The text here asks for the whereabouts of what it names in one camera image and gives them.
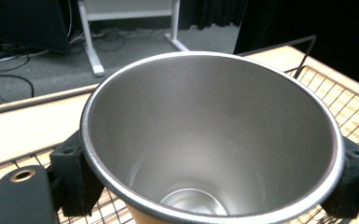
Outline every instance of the metal wire grid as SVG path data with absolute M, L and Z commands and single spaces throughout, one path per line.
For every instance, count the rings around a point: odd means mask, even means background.
M 296 69 L 292 69 L 287 71 L 287 74 L 294 76 L 295 72 Z M 309 66 L 302 68 L 297 80 L 327 105 L 336 118 L 343 136 L 359 145 L 359 92 L 337 83 Z M 0 178 L 26 165 L 39 164 L 47 168 L 50 165 L 48 155 L 54 149 L 55 147 L 49 147 L 10 161 L 0 162 Z M 61 210 L 58 212 L 58 217 L 61 223 L 135 223 L 126 204 L 107 189 L 104 189 L 100 200 L 92 209 L 91 217 L 65 217 Z M 288 223 L 349 223 L 349 221 L 327 216 L 318 205 Z

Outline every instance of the floor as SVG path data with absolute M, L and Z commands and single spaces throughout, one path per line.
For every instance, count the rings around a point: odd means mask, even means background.
M 238 32 L 239 27 L 234 25 L 213 25 L 203 30 L 191 27 L 189 30 L 180 30 L 178 39 L 190 50 L 232 53 Z M 29 62 L 27 57 L 0 62 L 0 75 L 26 78 L 32 83 L 34 96 L 97 84 L 127 64 L 149 56 L 177 51 L 165 39 L 165 33 L 169 33 L 169 30 L 137 29 L 120 32 L 114 27 L 103 30 L 104 35 L 94 37 L 93 45 L 104 66 L 104 77 L 92 74 L 82 36 L 74 42 L 69 55 L 48 52 L 31 55 Z M 0 104 L 30 98 L 30 83 L 20 78 L 0 77 Z

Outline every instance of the black curtain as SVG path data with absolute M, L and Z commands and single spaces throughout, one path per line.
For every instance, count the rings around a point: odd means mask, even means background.
M 231 23 L 239 26 L 242 21 L 247 0 L 182 0 L 180 9 L 180 28 L 188 29 L 197 25 L 199 29 L 213 23 L 226 26 Z

